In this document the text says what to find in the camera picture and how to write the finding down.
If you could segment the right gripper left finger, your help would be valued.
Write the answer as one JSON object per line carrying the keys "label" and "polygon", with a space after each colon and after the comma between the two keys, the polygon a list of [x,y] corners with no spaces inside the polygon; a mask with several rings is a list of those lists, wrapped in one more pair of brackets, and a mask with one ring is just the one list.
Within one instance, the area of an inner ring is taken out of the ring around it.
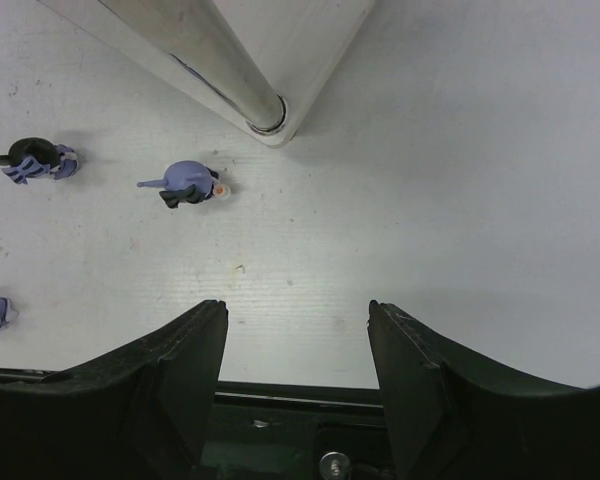
{"label": "right gripper left finger", "polygon": [[206,300],[63,371],[0,368],[0,479],[192,479],[227,337]]}

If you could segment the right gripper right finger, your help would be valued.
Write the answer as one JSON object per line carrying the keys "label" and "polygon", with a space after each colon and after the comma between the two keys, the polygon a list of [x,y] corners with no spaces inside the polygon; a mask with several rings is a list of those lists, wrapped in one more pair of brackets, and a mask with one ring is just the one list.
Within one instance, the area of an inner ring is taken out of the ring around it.
{"label": "right gripper right finger", "polygon": [[397,306],[367,331],[400,479],[600,479],[600,386],[499,363]]}

